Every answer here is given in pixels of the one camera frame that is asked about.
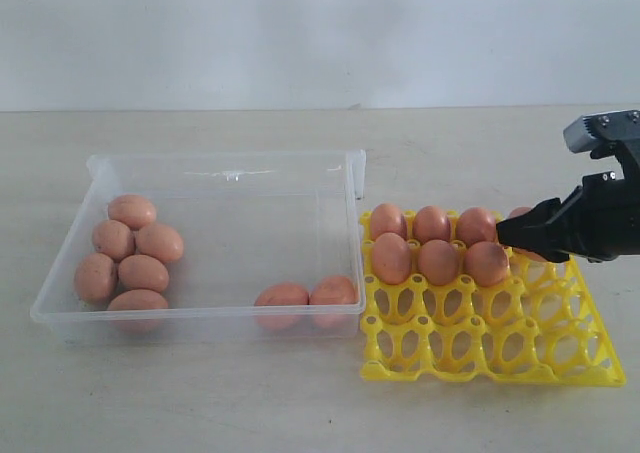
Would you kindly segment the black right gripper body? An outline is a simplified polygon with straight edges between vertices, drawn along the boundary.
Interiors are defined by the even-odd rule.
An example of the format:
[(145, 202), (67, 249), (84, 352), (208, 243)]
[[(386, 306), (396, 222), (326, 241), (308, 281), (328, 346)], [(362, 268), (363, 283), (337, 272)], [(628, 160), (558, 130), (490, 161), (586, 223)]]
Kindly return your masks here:
[(582, 178), (547, 221), (553, 250), (591, 262), (639, 253), (639, 181), (612, 171)]

